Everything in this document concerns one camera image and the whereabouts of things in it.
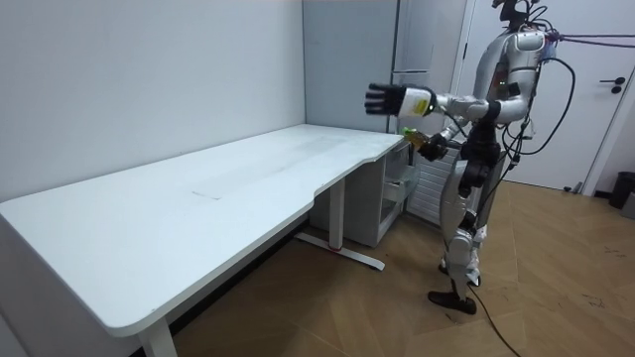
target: door frame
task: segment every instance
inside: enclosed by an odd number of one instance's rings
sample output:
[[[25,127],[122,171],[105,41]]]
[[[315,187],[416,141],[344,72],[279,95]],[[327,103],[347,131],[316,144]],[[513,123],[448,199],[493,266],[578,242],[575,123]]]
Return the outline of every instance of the door frame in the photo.
[[[451,93],[456,94],[458,91],[458,85],[460,84],[460,76],[463,69],[464,53],[467,49],[467,43],[469,42],[470,30],[472,26],[472,18],[474,15],[474,9],[476,6],[476,0],[467,0],[465,4],[465,15],[463,16],[463,24],[460,32],[460,40],[456,47],[456,61],[454,62],[454,73],[451,81]],[[603,136],[602,144],[595,155],[593,164],[586,176],[586,181],[582,186],[581,193],[587,196],[593,196],[595,194],[595,188],[599,182],[599,178],[608,163],[608,159],[613,151],[613,147],[617,142],[620,132],[622,131],[627,120],[635,114],[635,89],[633,87],[633,81],[635,80],[635,67],[631,73],[630,80],[626,85],[624,95],[620,100],[615,114],[611,119],[611,122],[606,130],[606,133],[598,133]],[[445,124],[449,125],[449,120],[445,119]]]

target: robot leg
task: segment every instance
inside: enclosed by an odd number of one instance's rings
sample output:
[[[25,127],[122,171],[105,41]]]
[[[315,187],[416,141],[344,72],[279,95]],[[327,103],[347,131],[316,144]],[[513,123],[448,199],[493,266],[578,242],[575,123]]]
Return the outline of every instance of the robot leg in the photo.
[[[441,200],[441,226],[444,236],[444,260],[451,278],[452,292],[429,292],[428,299],[447,308],[475,314],[476,303],[466,296],[468,265],[471,261],[475,215],[467,211],[471,189],[460,187],[467,161],[454,163],[445,183]]]

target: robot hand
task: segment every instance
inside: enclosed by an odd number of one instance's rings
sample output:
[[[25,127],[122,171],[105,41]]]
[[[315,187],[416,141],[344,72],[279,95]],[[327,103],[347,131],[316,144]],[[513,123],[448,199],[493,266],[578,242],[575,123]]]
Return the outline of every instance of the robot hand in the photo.
[[[366,92],[366,114],[422,117],[432,113],[437,96],[428,88],[371,83]]]

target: desk foot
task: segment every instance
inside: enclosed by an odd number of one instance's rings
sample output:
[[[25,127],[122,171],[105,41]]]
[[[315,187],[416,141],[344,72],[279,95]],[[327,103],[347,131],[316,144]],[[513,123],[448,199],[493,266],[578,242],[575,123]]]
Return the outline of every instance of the desk foot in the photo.
[[[139,333],[147,357],[178,357],[170,328],[164,318]]]
[[[330,248],[328,246],[328,242],[323,241],[321,239],[318,239],[318,238],[316,238],[314,236],[311,236],[311,235],[309,235],[307,233],[298,233],[298,234],[296,234],[296,238],[298,238],[298,239],[300,239],[302,241],[305,241],[307,243],[311,243],[311,244],[313,244],[315,246],[318,246],[320,248],[324,248],[324,249],[326,249],[328,251],[331,251],[331,252],[333,252],[335,254],[339,254],[339,255],[344,256],[346,258],[350,258],[350,259],[352,259],[354,261],[357,261],[359,263],[365,264],[365,265],[369,266],[370,268],[378,270],[380,272],[383,271],[384,268],[386,267],[386,265],[384,263],[382,263],[381,261],[378,261],[375,258],[370,258],[368,256],[365,256],[363,254],[359,254],[357,252],[353,252],[353,251],[348,250],[346,248],[341,248],[339,250],[332,249],[332,248]]]

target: power cord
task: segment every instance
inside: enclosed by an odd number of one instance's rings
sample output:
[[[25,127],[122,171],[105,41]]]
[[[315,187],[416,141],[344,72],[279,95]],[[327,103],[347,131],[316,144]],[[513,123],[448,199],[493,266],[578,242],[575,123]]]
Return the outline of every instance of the power cord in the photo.
[[[500,338],[501,341],[503,341],[503,343],[505,344],[505,346],[507,346],[507,348],[517,357],[522,357],[518,352],[516,352],[516,350],[514,349],[514,347],[512,347],[507,340],[505,339],[505,337],[503,337],[503,335],[500,333],[500,331],[498,330],[498,327],[496,327],[496,324],[494,323],[494,320],[492,320],[492,317],[489,315],[489,311],[487,310],[487,307],[485,307],[485,304],[483,303],[483,300],[480,299],[480,297],[478,296],[478,294],[474,291],[474,289],[468,285],[467,286],[472,293],[474,294],[474,296],[476,297],[476,299],[478,300],[478,302],[480,303],[480,305],[483,307],[483,310],[485,310],[485,315],[487,315],[487,319],[489,320],[489,323],[492,325],[492,328],[494,329],[494,332],[496,332],[496,334],[498,335],[498,338]]]
[[[458,121],[456,120],[456,118],[454,118],[454,116],[447,113],[446,111],[444,111],[444,114],[446,117],[451,119],[454,122],[454,124],[456,124],[456,127],[458,128],[458,130],[460,130],[460,133],[463,135],[463,137],[465,137],[465,139],[467,139],[467,134],[465,134],[465,132],[463,131],[463,128],[460,126],[460,124],[458,124]]]
[[[505,180],[505,177],[507,176],[507,174],[509,174],[509,172],[511,170],[513,170],[513,168],[518,165],[518,163],[520,162],[520,158],[523,155],[536,155],[538,153],[540,153],[541,151],[543,151],[547,145],[551,142],[552,138],[554,137],[554,135],[556,134],[556,132],[558,131],[558,129],[560,128],[561,124],[563,123],[563,121],[565,120],[565,118],[567,117],[567,114],[569,113],[569,109],[571,107],[572,104],[572,99],[573,99],[573,94],[575,92],[575,71],[573,70],[573,68],[566,63],[565,61],[561,60],[561,59],[543,59],[541,60],[541,67],[538,70],[537,73],[537,80],[536,80],[536,86],[535,89],[538,87],[538,82],[540,80],[540,73],[542,70],[542,63],[544,63],[547,60],[554,60],[560,64],[562,64],[563,66],[565,66],[571,73],[571,92],[569,95],[569,99],[567,101],[567,107],[565,108],[565,111],[562,115],[562,117],[560,118],[560,120],[558,121],[558,124],[556,125],[556,127],[554,128],[554,130],[552,131],[552,133],[550,134],[549,138],[545,141],[545,143],[540,147],[540,149],[534,151],[534,152],[530,152],[530,153],[523,153],[523,140],[525,138],[525,130],[527,129],[527,126],[529,125],[529,122],[531,121],[531,117],[530,117],[530,113],[531,113],[531,109],[533,107],[534,101],[533,101],[533,97],[532,100],[530,101],[529,104],[529,112],[527,114],[527,118],[526,120],[523,122],[523,124],[521,124],[521,130],[518,133],[518,135],[516,135],[515,137],[511,135],[511,133],[509,133],[509,125],[505,126],[505,131],[503,132],[503,136],[502,136],[502,141],[503,141],[503,146],[505,147],[505,155],[502,156],[502,158],[498,161],[498,164],[500,164],[501,161],[505,160],[505,158],[509,157],[511,159],[511,163],[510,165],[507,167],[507,169],[505,170],[505,172],[503,173],[503,175],[501,176],[501,178],[498,180],[498,182],[496,183],[496,185],[489,191],[489,193],[487,194],[487,196],[485,197],[485,199],[481,202],[478,211],[476,213],[476,216],[478,217],[481,213],[481,211],[483,210],[483,208],[485,207],[485,205],[487,204],[488,200],[491,198],[493,192],[496,191],[496,189],[498,188],[498,186],[500,185],[500,183],[502,181]],[[513,138],[514,141],[512,141],[512,143],[510,145],[507,145],[506,141],[505,141],[505,137],[509,136],[510,138]],[[485,314],[487,315],[487,319],[489,320],[489,323],[492,325],[492,328],[494,329],[494,332],[496,332],[496,335],[498,336],[498,338],[505,344],[505,346],[507,346],[507,348],[517,357],[522,357],[505,339],[505,337],[503,337],[503,335],[500,333],[500,331],[498,330],[498,327],[496,327],[496,324],[494,323],[494,320],[492,319],[492,317],[489,314],[489,311],[487,310],[487,307],[485,306],[485,303],[483,303],[483,300],[481,300],[481,298],[478,296],[478,294],[476,293],[476,291],[470,286],[468,285],[469,289],[472,291],[472,293],[474,294],[474,296],[476,297],[476,299],[478,299],[478,302],[480,303],[480,305],[483,307],[483,310],[485,311]]]
[[[514,153],[514,154],[519,154],[521,156],[522,155],[530,156],[530,155],[539,154],[540,152],[545,150],[547,145],[549,145],[549,143],[554,138],[554,135],[556,135],[556,133],[558,132],[558,129],[560,129],[561,125],[565,121],[565,118],[567,117],[567,114],[569,113],[569,109],[572,106],[573,95],[575,94],[575,83],[576,83],[575,70],[573,70],[573,68],[562,59],[555,59],[555,58],[553,58],[553,59],[542,59],[541,63],[544,63],[545,61],[548,61],[548,60],[553,60],[553,61],[556,61],[556,62],[560,63],[561,65],[566,67],[569,70],[569,72],[571,73],[571,91],[570,91],[570,94],[569,94],[569,99],[567,100],[567,106],[565,107],[565,111],[563,112],[563,115],[561,116],[560,120],[556,124],[556,127],[554,127],[554,130],[552,130],[551,134],[549,135],[549,137],[547,138],[545,143],[538,150],[533,151],[533,152],[529,152],[529,153],[523,153],[522,150],[514,150],[514,149],[512,149],[511,152]],[[507,143],[505,142],[505,136],[504,135],[503,135],[503,145],[505,145],[507,147]]]

